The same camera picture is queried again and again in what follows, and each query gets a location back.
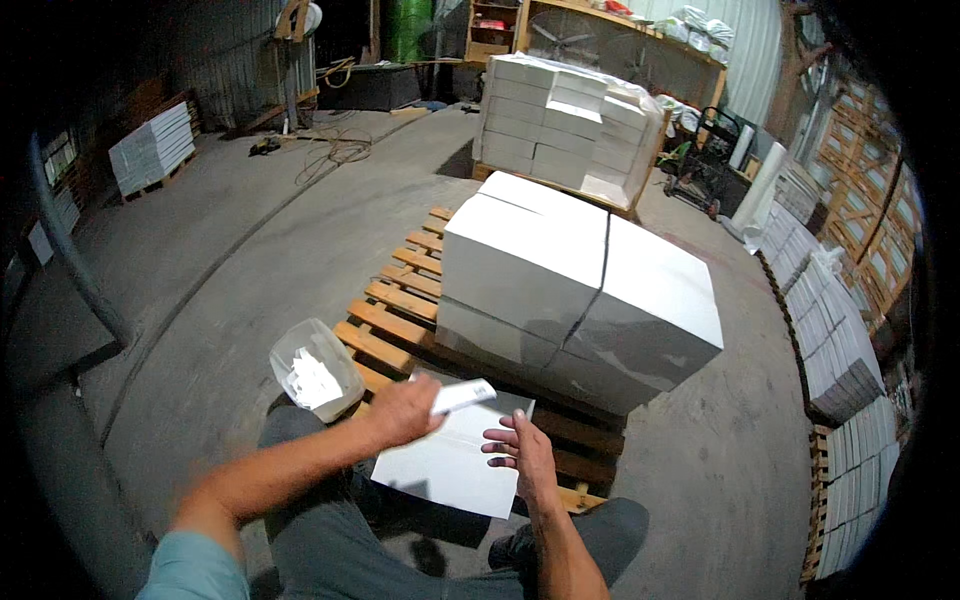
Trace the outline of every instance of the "industrial fan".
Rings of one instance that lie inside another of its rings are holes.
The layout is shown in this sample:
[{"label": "industrial fan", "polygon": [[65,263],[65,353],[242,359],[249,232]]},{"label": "industrial fan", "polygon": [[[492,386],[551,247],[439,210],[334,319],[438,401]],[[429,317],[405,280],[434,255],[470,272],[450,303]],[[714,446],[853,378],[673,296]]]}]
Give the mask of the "industrial fan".
[{"label": "industrial fan", "polygon": [[588,69],[600,62],[597,35],[580,14],[563,9],[539,12],[530,19],[530,54]]}]

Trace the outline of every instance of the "person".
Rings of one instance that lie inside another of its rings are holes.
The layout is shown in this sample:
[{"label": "person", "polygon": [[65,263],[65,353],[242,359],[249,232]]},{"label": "person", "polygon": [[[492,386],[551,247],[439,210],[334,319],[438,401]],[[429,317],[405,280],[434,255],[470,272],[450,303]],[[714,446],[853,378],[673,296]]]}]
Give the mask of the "person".
[{"label": "person", "polygon": [[382,389],[364,416],[331,427],[296,406],[267,416],[260,449],[220,466],[181,502],[138,594],[157,598],[249,598],[239,528],[264,517],[284,598],[608,598],[633,560],[648,515],[617,498],[571,519],[557,493],[550,440],[516,411],[489,429],[491,468],[515,468],[530,523],[491,548],[492,572],[447,579],[386,552],[353,502],[351,467],[443,424],[430,409],[435,379]]}]

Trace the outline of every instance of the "stretch film roll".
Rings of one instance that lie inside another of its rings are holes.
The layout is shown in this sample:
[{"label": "stretch film roll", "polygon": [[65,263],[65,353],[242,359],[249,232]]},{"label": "stretch film roll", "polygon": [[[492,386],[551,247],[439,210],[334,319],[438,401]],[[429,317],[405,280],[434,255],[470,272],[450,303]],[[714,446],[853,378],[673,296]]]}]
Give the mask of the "stretch film roll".
[{"label": "stretch film roll", "polygon": [[736,146],[733,146],[733,154],[730,157],[730,166],[739,170],[743,164],[743,157],[747,155],[747,148],[750,148],[750,141],[754,139],[754,128],[744,125],[740,130],[740,137],[736,138]]},{"label": "stretch film roll", "polygon": [[773,194],[767,192],[773,188],[774,181],[777,180],[777,175],[780,174],[780,168],[785,160],[786,149],[781,144],[774,142],[773,148],[763,159],[763,166],[760,167],[760,172],[756,174],[753,185],[750,186],[750,190],[744,196],[740,207],[733,214],[731,225],[736,230],[742,232],[747,227],[763,227],[773,202]]}]

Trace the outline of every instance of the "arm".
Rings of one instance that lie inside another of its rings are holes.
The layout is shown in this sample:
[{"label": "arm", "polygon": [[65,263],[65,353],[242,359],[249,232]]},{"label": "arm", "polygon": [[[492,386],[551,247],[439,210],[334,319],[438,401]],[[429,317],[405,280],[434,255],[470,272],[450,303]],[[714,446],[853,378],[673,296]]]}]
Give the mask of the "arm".
[{"label": "arm", "polygon": [[516,468],[517,491],[530,510],[530,522],[537,540],[540,561],[540,597],[548,600],[610,598],[607,584],[587,552],[570,515],[557,494],[553,448],[523,411],[504,417],[500,424],[514,431],[488,429],[484,437],[497,443],[484,444],[484,452],[504,452],[507,457],[491,458],[492,467]]},{"label": "arm", "polygon": [[444,418],[430,416],[439,390],[440,383],[427,376],[390,385],[374,397],[365,417],[217,467],[183,499],[171,531],[204,534],[242,563],[240,526],[343,468],[439,427]]}]

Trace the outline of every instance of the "metal wall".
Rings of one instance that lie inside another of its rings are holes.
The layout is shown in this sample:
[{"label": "metal wall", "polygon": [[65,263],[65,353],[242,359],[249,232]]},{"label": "metal wall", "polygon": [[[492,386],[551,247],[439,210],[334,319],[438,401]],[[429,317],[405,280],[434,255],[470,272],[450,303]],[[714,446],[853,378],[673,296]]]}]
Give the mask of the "metal wall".
[{"label": "metal wall", "polygon": [[[282,104],[286,71],[282,44],[273,42],[285,0],[180,2],[166,15],[161,63],[175,90],[192,88],[204,124],[231,129]],[[298,93],[315,85],[313,38],[298,44]]]},{"label": "metal wall", "polygon": [[689,4],[729,25],[736,38],[727,72],[727,106],[762,126],[780,73],[777,0],[629,0],[626,4],[648,19],[665,18]]}]

